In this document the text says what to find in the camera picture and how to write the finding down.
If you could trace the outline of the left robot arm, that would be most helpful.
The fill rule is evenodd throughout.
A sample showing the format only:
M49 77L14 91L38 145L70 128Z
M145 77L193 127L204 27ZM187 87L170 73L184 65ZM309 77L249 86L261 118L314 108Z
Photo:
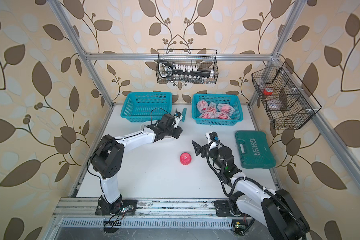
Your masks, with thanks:
M100 178L103 192L100 198L102 208L108 207L113 213L117 212L122 205L117 173L121 169L124 154L166 137L178 139L183 132L183 129L179 127L182 118L180 112L175 112L173 115L164 114L160 120L144 126L136 133L122 137L112 137L111 135L102 137L97 149L89 158L89 162Z

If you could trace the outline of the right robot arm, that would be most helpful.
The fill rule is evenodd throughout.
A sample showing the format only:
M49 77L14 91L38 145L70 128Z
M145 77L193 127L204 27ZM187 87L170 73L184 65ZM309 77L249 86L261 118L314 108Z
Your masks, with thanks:
M192 145L218 177L232 215L249 215L266 226L275 240L307 238L310 226L289 192L269 189L246 176L235 165L232 150L220 141L210 140L204 146L192 141Z

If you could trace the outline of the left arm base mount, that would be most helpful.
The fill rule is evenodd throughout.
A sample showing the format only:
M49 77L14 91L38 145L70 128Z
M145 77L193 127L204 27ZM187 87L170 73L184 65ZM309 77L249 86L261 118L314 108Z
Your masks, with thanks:
M137 210L137 203L137 200L127 200L119 197L114 203L110 204L104 196L100 196L95 215L113 216L126 214L127 216L131 216L134 215Z

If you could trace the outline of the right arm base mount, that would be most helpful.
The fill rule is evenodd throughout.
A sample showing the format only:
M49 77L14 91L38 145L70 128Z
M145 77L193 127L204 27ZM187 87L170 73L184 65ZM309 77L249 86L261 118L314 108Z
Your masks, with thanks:
M214 201L216 215L218 217L245 217L246 214L239 210L237 201L251 202L252 199L242 192L234 192L228 199Z

